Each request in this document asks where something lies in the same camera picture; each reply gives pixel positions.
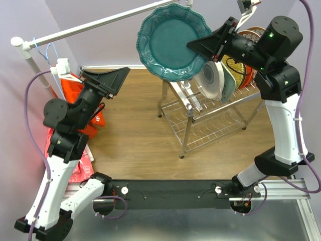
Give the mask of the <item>large floral plate brown rim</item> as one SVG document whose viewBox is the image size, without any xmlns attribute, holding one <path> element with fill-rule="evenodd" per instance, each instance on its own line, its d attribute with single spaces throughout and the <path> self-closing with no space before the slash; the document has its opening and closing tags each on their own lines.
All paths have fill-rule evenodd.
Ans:
<svg viewBox="0 0 321 241">
<path fill-rule="evenodd" d="M 250 27 L 248 30 L 257 33 L 259 36 L 262 36 L 266 29 L 263 27 L 255 26 L 255 27 Z"/>
</svg>

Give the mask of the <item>teal scalloped plate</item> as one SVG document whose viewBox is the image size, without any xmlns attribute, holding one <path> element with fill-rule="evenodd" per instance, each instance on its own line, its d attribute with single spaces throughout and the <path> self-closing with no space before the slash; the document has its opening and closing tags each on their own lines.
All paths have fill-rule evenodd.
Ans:
<svg viewBox="0 0 321 241">
<path fill-rule="evenodd" d="M 172 3 L 156 8 L 143 20 L 136 49 L 151 74 L 169 82 L 190 80 L 207 60 L 190 50 L 187 43 L 211 33 L 201 14 Z"/>
</svg>

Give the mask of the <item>light blue divided tray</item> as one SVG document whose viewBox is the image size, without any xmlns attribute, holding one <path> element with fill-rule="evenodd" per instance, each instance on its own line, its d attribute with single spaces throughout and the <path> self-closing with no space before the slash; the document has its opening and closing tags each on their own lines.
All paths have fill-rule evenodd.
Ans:
<svg viewBox="0 0 321 241">
<path fill-rule="evenodd" d="M 225 64 L 221 63 L 224 72 L 224 87 L 222 90 L 221 103 L 228 102 L 232 94 L 235 92 L 236 80 Z"/>
</svg>

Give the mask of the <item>woven bamboo plate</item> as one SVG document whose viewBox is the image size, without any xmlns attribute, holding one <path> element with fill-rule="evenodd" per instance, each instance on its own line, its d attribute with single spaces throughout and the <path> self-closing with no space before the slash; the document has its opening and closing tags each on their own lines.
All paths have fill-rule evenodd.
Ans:
<svg viewBox="0 0 321 241">
<path fill-rule="evenodd" d="M 234 59 L 230 58 L 227 55 L 224 55 L 222 60 L 222 64 L 226 66 L 226 68 L 230 71 L 236 81 L 235 90 L 237 91 L 240 85 L 243 83 L 244 74 L 245 74 L 245 67 L 242 63 L 235 62 Z"/>
</svg>

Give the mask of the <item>orange plate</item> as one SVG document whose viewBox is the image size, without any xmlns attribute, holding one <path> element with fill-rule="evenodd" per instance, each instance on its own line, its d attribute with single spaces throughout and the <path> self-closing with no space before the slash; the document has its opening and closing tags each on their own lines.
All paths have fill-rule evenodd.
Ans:
<svg viewBox="0 0 321 241">
<path fill-rule="evenodd" d="M 253 69 L 249 66 L 245 66 L 245 75 L 244 75 L 244 78 L 243 78 L 243 81 L 241 83 L 241 85 L 239 86 L 239 90 L 244 88 L 247 84 L 249 84 L 252 80 L 252 77 L 253 77 Z"/>
</svg>

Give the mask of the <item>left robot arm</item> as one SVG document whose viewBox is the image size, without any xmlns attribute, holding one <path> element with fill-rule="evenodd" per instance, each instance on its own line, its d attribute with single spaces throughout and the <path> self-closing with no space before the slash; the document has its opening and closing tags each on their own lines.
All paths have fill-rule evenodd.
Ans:
<svg viewBox="0 0 321 241">
<path fill-rule="evenodd" d="M 69 198 L 64 195 L 89 139 L 83 130 L 101 111 L 102 100 L 118 94 L 129 72 L 128 67 L 104 73 L 82 71 L 77 81 L 83 88 L 74 102 L 53 98 L 46 103 L 43 124 L 53 130 L 47 151 L 40 152 L 46 172 L 31 209 L 15 223 L 15 229 L 27 233 L 29 240 L 64 240 L 90 202 L 123 200 L 111 178 L 99 172 Z"/>
</svg>

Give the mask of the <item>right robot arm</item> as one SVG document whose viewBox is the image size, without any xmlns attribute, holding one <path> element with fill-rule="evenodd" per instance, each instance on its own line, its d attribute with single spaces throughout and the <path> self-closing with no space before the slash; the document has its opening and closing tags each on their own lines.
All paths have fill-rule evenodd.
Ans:
<svg viewBox="0 0 321 241">
<path fill-rule="evenodd" d="M 313 161 L 314 154 L 305 147 L 299 130 L 300 74 L 287 63 L 303 39 L 298 24 L 289 17 L 276 16 L 257 42 L 238 34 L 236 26 L 236 19 L 229 18 L 211 35 L 190 41 L 187 47 L 215 62 L 229 56 L 257 72 L 254 81 L 268 111 L 275 145 L 221 188 L 241 197 L 267 176 L 294 174 L 304 162 Z"/>
</svg>

